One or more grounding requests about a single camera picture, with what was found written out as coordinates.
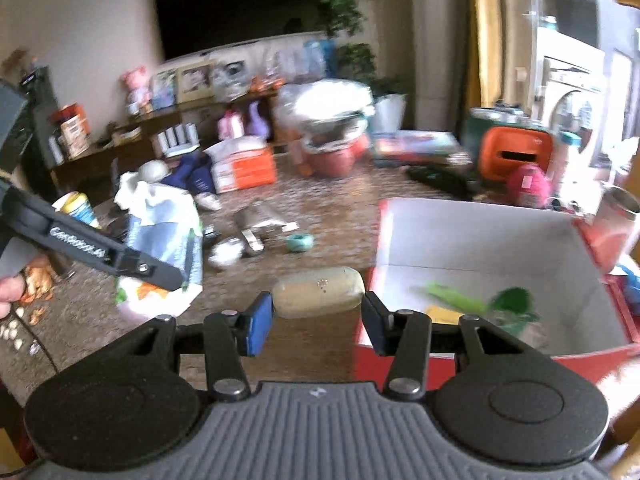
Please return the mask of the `person's left hand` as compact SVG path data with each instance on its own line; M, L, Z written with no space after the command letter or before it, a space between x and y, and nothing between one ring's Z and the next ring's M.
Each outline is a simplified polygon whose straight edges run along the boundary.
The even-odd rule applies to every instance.
M0 281L0 318L3 320L11 311L11 306L23 296L26 289L25 273L28 268L45 268L49 264L46 255L39 255L23 270L10 278L2 278Z

